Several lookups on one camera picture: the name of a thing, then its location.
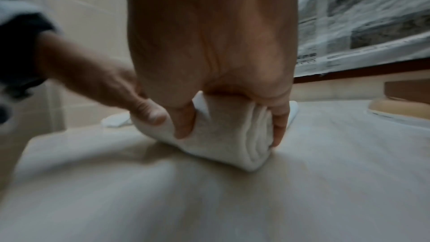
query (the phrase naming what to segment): sleeve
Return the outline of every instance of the sleeve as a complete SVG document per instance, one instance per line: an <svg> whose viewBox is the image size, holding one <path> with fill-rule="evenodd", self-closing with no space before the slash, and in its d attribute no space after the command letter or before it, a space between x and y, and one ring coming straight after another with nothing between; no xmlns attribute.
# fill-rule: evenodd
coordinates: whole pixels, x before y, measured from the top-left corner
<svg viewBox="0 0 430 242"><path fill-rule="evenodd" d="M28 89L44 82L34 63L37 36L54 25L35 6L0 0L0 83L4 93L21 100Z"/></svg>

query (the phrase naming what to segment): person's right hand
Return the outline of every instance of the person's right hand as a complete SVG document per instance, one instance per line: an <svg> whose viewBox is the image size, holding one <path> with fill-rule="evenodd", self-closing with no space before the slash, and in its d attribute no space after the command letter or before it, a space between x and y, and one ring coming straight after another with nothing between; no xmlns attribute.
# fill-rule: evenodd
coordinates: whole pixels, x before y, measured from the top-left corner
<svg viewBox="0 0 430 242"><path fill-rule="evenodd" d="M190 134L192 98L245 95L273 115L279 145L297 59L297 0L128 0L129 48L147 97Z"/></svg>

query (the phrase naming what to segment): finger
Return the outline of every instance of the finger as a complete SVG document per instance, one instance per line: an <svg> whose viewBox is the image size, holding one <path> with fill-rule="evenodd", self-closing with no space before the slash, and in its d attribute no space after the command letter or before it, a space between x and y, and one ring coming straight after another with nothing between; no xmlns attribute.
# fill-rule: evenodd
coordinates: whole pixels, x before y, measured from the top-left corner
<svg viewBox="0 0 430 242"><path fill-rule="evenodd" d="M151 125L160 125L167 118L167 112L160 106L138 95L134 96L129 111L141 121Z"/></svg>
<svg viewBox="0 0 430 242"><path fill-rule="evenodd" d="M273 120L273 143L272 147L277 147L284 137L288 124L288 116L290 114L290 104L283 106L271 107Z"/></svg>
<svg viewBox="0 0 430 242"><path fill-rule="evenodd" d="M175 126L175 137L177 139L187 137L193 131L196 119L196 108L194 107L194 103L190 101L184 107L166 107L166 110Z"/></svg>

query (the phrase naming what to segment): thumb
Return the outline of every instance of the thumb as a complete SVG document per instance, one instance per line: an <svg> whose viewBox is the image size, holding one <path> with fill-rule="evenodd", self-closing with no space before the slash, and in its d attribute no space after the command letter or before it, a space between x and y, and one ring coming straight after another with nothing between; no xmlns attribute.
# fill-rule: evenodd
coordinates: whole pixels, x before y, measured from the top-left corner
<svg viewBox="0 0 430 242"><path fill-rule="evenodd" d="M194 103L190 101L183 107L166 107L166 110L175 126L175 137L177 139L187 137L193 131L196 119L196 108L194 107Z"/></svg>
<svg viewBox="0 0 430 242"><path fill-rule="evenodd" d="M141 121L151 125L160 125L167 118L167 113L164 109L150 99L144 99L139 96L134 98L129 110Z"/></svg>

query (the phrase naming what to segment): towel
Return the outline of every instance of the towel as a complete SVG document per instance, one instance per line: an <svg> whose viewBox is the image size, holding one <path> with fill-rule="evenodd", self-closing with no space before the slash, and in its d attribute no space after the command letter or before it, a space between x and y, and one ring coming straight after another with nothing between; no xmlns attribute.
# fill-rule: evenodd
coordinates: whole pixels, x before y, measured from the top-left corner
<svg viewBox="0 0 430 242"><path fill-rule="evenodd" d="M198 93L193 99L197 110L193 132L185 139L174 137L172 120L151 126L132 116L143 134L178 147L182 151L236 166L245 171L260 168L271 153L272 116L267 107L237 96L214 96ZM290 101L288 125L298 112Z"/></svg>

